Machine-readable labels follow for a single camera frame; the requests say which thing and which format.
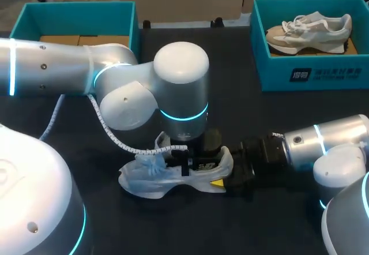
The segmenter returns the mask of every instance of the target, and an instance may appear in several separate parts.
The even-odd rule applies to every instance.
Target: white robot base
[[[0,234],[0,254],[92,254],[86,208],[65,161],[2,125]]]

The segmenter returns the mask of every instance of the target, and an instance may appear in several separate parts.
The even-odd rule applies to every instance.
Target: logo on box
[[[306,82],[309,80],[311,69],[293,69],[290,82]]]

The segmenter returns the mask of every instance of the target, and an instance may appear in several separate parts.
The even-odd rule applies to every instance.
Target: shoe box
[[[10,35],[21,40],[93,46],[119,43],[139,58],[134,2],[28,3]]]
[[[270,52],[265,31],[298,15],[352,17],[344,54],[305,49],[295,56]],[[369,88],[369,8],[364,0],[255,0],[251,45],[263,91]]]

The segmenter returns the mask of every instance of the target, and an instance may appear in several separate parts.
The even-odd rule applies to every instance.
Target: screw
[[[300,143],[302,141],[302,138],[301,137],[299,137],[299,136],[297,136],[297,137],[295,137],[294,139],[293,139],[293,142],[295,143],[295,144],[298,144],[298,143]]]

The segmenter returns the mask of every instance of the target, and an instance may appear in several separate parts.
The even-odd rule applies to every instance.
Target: white spiral cable
[[[54,122],[57,118],[57,115],[58,115],[58,112],[59,112],[59,109],[63,103],[63,100],[64,100],[64,97],[65,95],[61,95],[58,99],[58,102],[57,102],[57,105],[55,105],[55,108],[54,108],[54,111],[52,112],[52,115],[51,115],[51,119],[44,131],[44,133],[42,133],[41,137],[39,138],[40,141],[44,141],[46,139],[46,137],[48,136],[48,134],[50,133],[51,131],[51,128],[52,126],[54,125]]]
[[[120,140],[118,140],[117,137],[114,136],[114,134],[112,133],[112,131],[106,125],[103,117],[101,116],[100,108],[99,108],[99,105],[97,104],[95,98],[92,95],[87,95],[87,97],[91,101],[92,106],[93,106],[93,108],[96,111],[97,117],[98,117],[101,125],[103,126],[105,132],[109,136],[109,138],[117,146],[119,146],[123,150],[128,151],[128,152],[133,153],[133,154],[140,154],[140,155],[155,155],[155,154],[164,153],[164,152],[168,152],[168,151],[172,151],[172,150],[182,150],[182,151],[187,150],[187,146],[186,145],[170,145],[168,147],[162,147],[162,148],[153,149],[153,150],[140,150],[140,149],[135,149],[135,148],[132,148],[132,147],[129,147],[129,146],[125,145]]]

